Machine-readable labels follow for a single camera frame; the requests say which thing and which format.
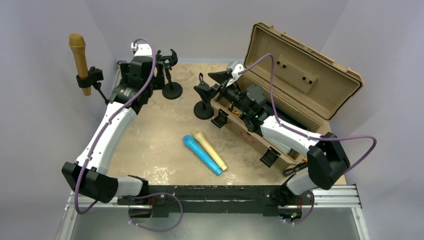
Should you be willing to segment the cream beige microphone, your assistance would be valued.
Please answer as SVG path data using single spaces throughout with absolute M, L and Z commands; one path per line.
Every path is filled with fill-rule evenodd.
M 194 129 L 191 133 L 194 139 L 198 141 L 202 145 L 202 147 L 206 150 L 206 152 L 209 154 L 211 159 L 218 165 L 218 167 L 222 171 L 225 172 L 228 169 L 226 163 L 219 156 L 216 150 L 212 147 L 210 142 L 205 137 L 204 133 L 199 128 Z

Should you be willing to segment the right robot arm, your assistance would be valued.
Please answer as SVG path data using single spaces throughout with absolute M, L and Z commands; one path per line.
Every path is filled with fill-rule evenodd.
M 243 121 L 247 134 L 256 134 L 271 144 L 260 158 L 263 164 L 271 167 L 282 153 L 290 151 L 306 157 L 306 163 L 299 163 L 283 171 L 283 175 L 289 177 L 280 191 L 284 202 L 292 204 L 302 193 L 314 188 L 330 189 L 351 166 L 333 133 L 320 135 L 287 122 L 283 116 L 274 112 L 261 86 L 253 84 L 242 91 L 238 85 L 226 85 L 230 82 L 227 71 L 210 72 L 208 76 L 217 83 L 209 86 L 200 73 L 199 84 L 194 86 L 201 98 L 194 107 L 196 117 L 210 119 L 219 129 L 229 124 L 229 110 L 220 108 L 215 112 L 212 107 L 214 97 L 224 98 L 241 111 L 239 119 Z

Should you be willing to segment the black stand with blue mic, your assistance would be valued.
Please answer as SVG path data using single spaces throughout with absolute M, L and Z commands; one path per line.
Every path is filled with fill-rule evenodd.
M 198 79 L 199 79 L 199 84 L 200 86 L 209 86 L 205 81 L 204 81 L 204 75 L 200 72 L 198 75 Z M 201 120 L 207 120 L 210 119 L 214 116 L 214 109 L 211 106 L 211 103 L 209 104 L 204 104 L 202 102 L 202 100 L 200 100 L 199 102 L 197 102 L 194 105 L 193 108 L 193 113 L 194 115 Z

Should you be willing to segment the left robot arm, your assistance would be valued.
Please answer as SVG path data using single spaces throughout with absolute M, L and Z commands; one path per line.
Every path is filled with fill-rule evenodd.
M 141 107 L 153 94 L 153 78 L 160 56 L 135 56 L 113 89 L 106 106 L 105 115 L 93 138 L 74 162 L 66 162 L 62 174 L 74 191 L 74 203 L 79 196 L 95 202 L 108 203 L 114 197 L 129 196 L 138 205 L 146 203 L 149 191 L 141 177 L 109 176 L 112 156 L 126 129 L 134 121 Z

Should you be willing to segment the black shock mount mic stand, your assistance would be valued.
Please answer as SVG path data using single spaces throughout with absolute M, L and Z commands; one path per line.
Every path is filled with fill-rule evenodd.
M 182 95 L 183 88 L 179 83 L 172 81 L 171 70 L 172 70 L 172 67 L 178 63 L 178 56 L 173 49 L 170 49 L 170 51 L 171 51 L 171 60 L 170 60 L 170 68 L 169 68 L 170 73 L 164 75 L 165 85 L 162 89 L 162 95 L 164 98 L 168 100 L 175 100 Z M 162 56 L 161 50 L 158 50 L 155 57 L 160 57 L 160 56 Z

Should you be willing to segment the blue microphone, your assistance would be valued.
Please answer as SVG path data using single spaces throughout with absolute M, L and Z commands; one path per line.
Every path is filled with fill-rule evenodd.
M 191 135 L 185 135 L 182 141 L 214 174 L 220 176 L 221 168 L 214 160 L 197 144 L 196 140 Z

